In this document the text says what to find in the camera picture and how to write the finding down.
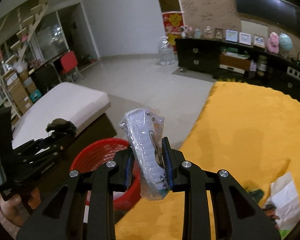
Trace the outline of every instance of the globe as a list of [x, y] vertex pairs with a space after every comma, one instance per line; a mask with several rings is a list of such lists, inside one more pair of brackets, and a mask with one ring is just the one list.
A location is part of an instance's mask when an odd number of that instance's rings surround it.
[[285, 34], [285, 33], [280, 34], [279, 47], [280, 47], [280, 50], [283, 50], [285, 52], [289, 52], [292, 49], [292, 41], [287, 34]]

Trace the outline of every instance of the brown wall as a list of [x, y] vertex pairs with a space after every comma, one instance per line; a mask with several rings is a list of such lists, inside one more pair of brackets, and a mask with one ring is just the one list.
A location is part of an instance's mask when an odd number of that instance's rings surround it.
[[186, 25], [198, 27], [204, 30], [207, 26], [211, 28], [223, 28], [241, 31], [240, 20], [247, 20], [268, 26], [269, 34], [276, 32], [286, 33], [290, 36], [293, 49], [290, 55], [296, 56], [300, 51], [300, 39], [295, 35], [277, 27], [275, 23], [264, 19], [257, 19], [249, 15], [239, 14], [236, 11], [235, 0], [181, 0]]

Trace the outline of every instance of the yellow cloth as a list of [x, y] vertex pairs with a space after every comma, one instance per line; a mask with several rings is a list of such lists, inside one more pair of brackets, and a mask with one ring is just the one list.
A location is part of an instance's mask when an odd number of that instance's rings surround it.
[[[270, 194], [270, 183], [291, 171], [300, 200], [300, 103], [271, 88], [217, 82], [180, 149], [203, 170], [228, 170], [243, 186]], [[184, 193], [141, 199], [116, 225], [119, 240], [181, 239]], [[214, 234], [210, 205], [210, 222]]]

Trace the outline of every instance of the white mattress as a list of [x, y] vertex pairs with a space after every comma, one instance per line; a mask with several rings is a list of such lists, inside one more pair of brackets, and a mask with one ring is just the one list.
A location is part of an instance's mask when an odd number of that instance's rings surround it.
[[63, 82], [40, 98], [17, 122], [12, 147], [46, 138], [47, 125], [56, 118], [71, 121], [78, 135], [109, 107], [105, 92]]

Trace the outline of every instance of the cardboard box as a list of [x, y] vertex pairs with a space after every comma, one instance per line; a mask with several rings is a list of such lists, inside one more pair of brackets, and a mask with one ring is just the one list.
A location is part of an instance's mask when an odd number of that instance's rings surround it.
[[28, 96], [20, 100], [18, 103], [17, 102], [15, 103], [17, 107], [20, 109], [22, 114], [25, 114], [31, 108], [31, 106], [33, 106], [33, 103]]
[[18, 75], [19, 75], [19, 77], [20, 77], [20, 79], [21, 79], [22, 82], [26, 81], [28, 79], [28, 77], [29, 77], [29, 73], [28, 73], [27, 69], [24, 70], [24, 71], [22, 71]]
[[9, 89], [9, 92], [13, 98], [13, 101], [17, 104], [22, 99], [28, 97], [28, 93], [21, 83], [20, 79], [14, 82], [14, 85]]
[[19, 78], [18, 78], [17, 73], [14, 73], [11, 76], [9, 76], [9, 78], [6, 80], [8, 89], [13, 87], [14, 84], [16, 84], [18, 82], [18, 80], [19, 80]]
[[23, 82], [23, 85], [25, 86], [26, 90], [28, 91], [28, 94], [31, 95], [37, 90], [36, 85], [32, 81], [32, 78], [28, 78], [25, 82]]
[[2, 76], [4, 80], [7, 80], [9, 77], [11, 77], [13, 74], [15, 73], [15, 71], [13, 69], [8, 70], [6, 73], [4, 73], [4, 75]]

